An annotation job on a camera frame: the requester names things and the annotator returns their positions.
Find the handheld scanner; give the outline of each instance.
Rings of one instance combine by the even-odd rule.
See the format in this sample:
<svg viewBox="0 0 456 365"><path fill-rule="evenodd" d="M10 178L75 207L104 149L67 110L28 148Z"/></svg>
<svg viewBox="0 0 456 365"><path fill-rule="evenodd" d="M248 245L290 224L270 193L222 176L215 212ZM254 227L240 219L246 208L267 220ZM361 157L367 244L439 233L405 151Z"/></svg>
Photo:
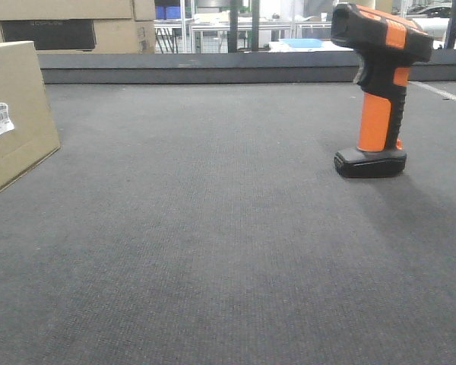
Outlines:
<svg viewBox="0 0 456 365"><path fill-rule="evenodd" d="M342 3L334 9L331 41L355 49L362 61L355 77L365 92L358 149L400 148L397 137L410 66L429 61L432 37L412 21Z"/></svg>

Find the cardboard box with printed text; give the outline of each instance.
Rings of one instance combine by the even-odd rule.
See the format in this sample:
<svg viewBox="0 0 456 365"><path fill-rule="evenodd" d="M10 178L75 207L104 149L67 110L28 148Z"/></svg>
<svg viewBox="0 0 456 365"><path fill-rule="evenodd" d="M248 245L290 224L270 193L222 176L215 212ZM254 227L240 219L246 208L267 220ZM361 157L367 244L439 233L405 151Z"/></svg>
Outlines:
<svg viewBox="0 0 456 365"><path fill-rule="evenodd" d="M58 149L33 43L0 43L0 190Z"/></svg>
<svg viewBox="0 0 456 365"><path fill-rule="evenodd" d="M0 42L35 40L38 53L154 53L154 32L132 19L0 21Z"/></svg>
<svg viewBox="0 0 456 365"><path fill-rule="evenodd" d="M0 0L0 21L155 19L154 0Z"/></svg>

